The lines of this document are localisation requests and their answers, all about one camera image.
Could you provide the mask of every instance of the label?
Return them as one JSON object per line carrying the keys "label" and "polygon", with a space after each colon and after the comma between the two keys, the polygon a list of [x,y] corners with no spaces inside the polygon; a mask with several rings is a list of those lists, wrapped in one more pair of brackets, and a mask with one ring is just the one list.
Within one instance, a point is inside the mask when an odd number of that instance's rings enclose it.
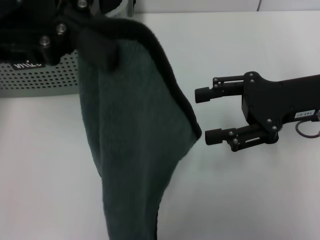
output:
{"label": "label", "polygon": [[45,64],[33,64],[33,63],[16,63],[16,64],[10,64],[11,67],[16,70],[27,70],[27,69],[40,69],[45,68]]}
{"label": "label", "polygon": [[316,110],[297,112],[294,116],[294,119],[312,117],[315,114],[315,111]]}

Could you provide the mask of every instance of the metal grille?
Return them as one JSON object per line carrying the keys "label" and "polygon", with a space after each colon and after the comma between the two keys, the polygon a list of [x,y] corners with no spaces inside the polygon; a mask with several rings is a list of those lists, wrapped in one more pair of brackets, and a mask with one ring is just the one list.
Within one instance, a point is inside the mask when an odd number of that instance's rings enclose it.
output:
{"label": "metal grille", "polygon": [[78,54],[61,58],[56,66],[14,70],[0,63],[0,98],[43,97],[78,93]]}

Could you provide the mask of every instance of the white table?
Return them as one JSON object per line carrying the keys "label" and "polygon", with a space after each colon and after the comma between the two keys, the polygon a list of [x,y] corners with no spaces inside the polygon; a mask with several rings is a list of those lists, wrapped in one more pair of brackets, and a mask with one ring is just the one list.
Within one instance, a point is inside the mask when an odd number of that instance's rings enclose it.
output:
{"label": "white table", "polygon": [[[203,131],[243,127],[241,97],[195,104],[213,77],[320,74],[320,12],[138,15],[160,40]],[[101,180],[77,95],[0,99],[0,239],[107,240]],[[309,134],[320,124],[301,126]],[[233,153],[202,137],[179,163],[159,240],[318,240],[319,139],[286,124],[273,145]]]}

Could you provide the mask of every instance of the bolt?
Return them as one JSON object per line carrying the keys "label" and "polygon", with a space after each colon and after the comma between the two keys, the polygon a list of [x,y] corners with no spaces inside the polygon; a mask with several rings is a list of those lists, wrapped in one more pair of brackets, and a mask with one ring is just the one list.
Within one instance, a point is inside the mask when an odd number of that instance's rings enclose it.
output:
{"label": "bolt", "polygon": [[56,26],[56,32],[58,33],[58,35],[63,35],[66,31],[67,26],[64,23],[60,23],[58,24],[58,26]]}
{"label": "bolt", "polygon": [[51,43],[51,40],[48,36],[42,36],[40,38],[40,45],[43,47],[48,47]]}
{"label": "bolt", "polygon": [[84,9],[88,6],[88,3],[86,0],[78,0],[78,7],[81,9]]}

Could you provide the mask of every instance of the cloth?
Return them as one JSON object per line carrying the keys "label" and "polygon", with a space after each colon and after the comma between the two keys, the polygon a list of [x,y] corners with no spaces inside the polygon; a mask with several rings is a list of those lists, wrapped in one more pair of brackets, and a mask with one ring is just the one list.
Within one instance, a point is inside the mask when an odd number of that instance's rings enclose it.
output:
{"label": "cloth", "polygon": [[[143,29],[134,32],[144,32],[144,39],[152,36],[147,42],[154,48],[141,43],[141,34],[133,40],[114,28],[117,37],[111,37],[113,30],[107,30],[101,21],[80,34],[83,122],[102,179],[110,240],[156,240],[164,191],[201,130],[171,67],[164,67],[170,65],[157,39],[140,23],[119,21],[130,31]],[[91,41],[102,49],[96,50]],[[116,57],[110,61],[109,55]]]}

